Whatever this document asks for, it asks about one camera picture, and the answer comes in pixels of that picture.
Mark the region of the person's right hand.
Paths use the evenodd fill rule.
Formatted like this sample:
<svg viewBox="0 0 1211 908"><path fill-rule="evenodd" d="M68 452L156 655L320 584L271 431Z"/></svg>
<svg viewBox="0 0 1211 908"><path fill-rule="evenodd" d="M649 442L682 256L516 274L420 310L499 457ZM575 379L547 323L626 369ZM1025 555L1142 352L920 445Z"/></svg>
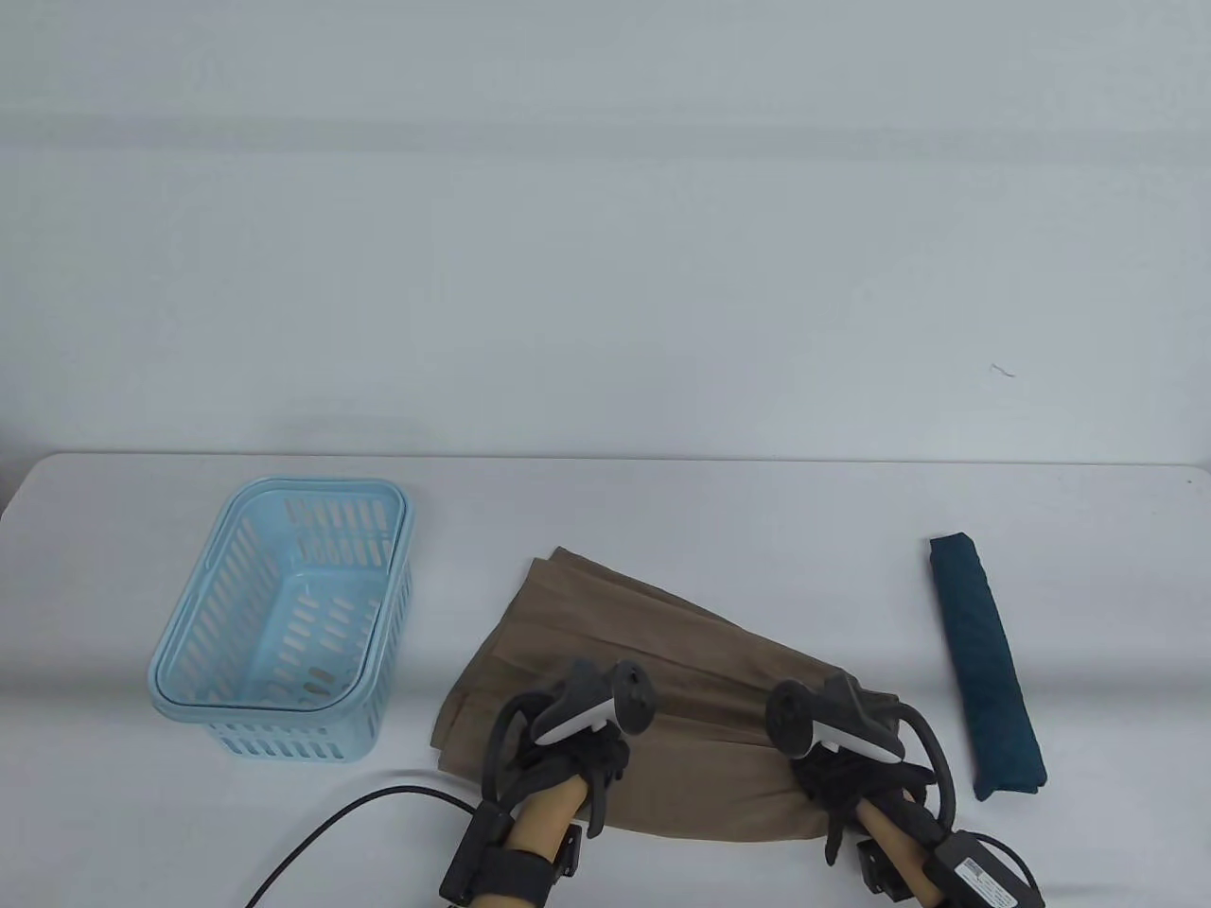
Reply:
<svg viewBox="0 0 1211 908"><path fill-rule="evenodd" d="M936 783L934 770L913 762L869 760L853 751L831 751L823 745L814 745L800 760L791 760L790 768L809 801L830 817L825 843L825 861L830 866L836 864L846 831L873 837L869 826L859 817L860 803L873 804L877 798L894 795L914 805L905 816L926 816L926 788Z"/></svg>

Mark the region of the person's left hand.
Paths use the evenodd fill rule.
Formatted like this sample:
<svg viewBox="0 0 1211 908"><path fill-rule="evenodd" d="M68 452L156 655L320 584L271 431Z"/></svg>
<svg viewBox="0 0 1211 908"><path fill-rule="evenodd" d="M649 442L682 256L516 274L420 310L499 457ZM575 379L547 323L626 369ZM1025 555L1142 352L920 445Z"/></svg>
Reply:
<svg viewBox="0 0 1211 908"><path fill-rule="evenodd" d="M630 764L631 748L618 726L582 730L553 745L536 745L529 731L520 731L516 749L509 760L503 743L488 745L482 771L482 800L503 809L518 808L528 795L581 778L589 787L581 804L589 806L589 839L606 828L608 791L622 778Z"/></svg>

